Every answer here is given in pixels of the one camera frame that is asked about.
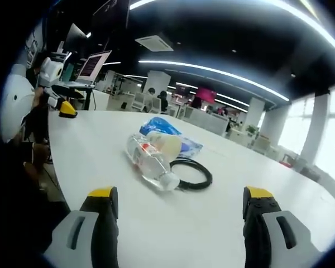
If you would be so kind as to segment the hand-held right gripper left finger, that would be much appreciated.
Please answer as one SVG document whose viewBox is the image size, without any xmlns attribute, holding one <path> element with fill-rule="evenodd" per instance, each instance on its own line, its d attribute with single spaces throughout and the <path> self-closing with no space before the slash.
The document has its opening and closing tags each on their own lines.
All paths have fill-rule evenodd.
<svg viewBox="0 0 335 268">
<path fill-rule="evenodd" d="M 117 220 L 117 188 L 90 192 L 53 230 L 45 259 L 52 267 L 119 267 Z"/>
</svg>

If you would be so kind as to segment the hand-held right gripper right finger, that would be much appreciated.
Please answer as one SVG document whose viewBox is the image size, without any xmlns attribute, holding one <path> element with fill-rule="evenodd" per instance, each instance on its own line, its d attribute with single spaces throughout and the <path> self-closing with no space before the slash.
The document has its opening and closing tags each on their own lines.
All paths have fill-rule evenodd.
<svg viewBox="0 0 335 268">
<path fill-rule="evenodd" d="M 243 190 L 245 267 L 312 267 L 321 252 L 310 230 L 263 188 Z"/>
</svg>

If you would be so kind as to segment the person's left hand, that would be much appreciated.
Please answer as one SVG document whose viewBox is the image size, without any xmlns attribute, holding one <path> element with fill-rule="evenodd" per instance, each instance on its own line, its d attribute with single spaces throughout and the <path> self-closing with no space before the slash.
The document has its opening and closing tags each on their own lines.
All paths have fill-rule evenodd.
<svg viewBox="0 0 335 268">
<path fill-rule="evenodd" d="M 38 87 L 35 90 L 35 96 L 32 102 L 31 109 L 34 109 L 36 107 L 39 107 L 39 108 L 47 107 L 47 102 L 48 102 L 49 97 L 50 95 L 46 93 L 45 88 Z"/>
</svg>

